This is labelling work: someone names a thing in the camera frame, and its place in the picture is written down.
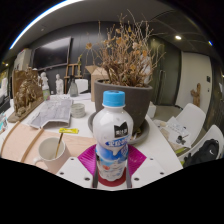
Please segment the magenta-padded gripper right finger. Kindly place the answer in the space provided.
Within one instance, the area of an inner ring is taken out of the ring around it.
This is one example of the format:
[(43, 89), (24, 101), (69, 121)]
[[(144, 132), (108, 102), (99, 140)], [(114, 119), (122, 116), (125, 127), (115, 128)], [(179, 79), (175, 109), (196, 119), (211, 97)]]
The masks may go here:
[(134, 146), (129, 146), (126, 181), (128, 188), (140, 188), (166, 176), (154, 157), (147, 157)]

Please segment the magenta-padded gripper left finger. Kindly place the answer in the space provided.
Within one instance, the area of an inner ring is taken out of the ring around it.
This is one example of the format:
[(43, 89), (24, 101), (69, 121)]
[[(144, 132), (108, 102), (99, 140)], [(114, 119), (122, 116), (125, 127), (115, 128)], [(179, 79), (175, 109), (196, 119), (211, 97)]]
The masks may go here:
[(97, 186), (95, 146), (90, 146), (78, 157), (70, 157), (57, 176), (84, 188)]

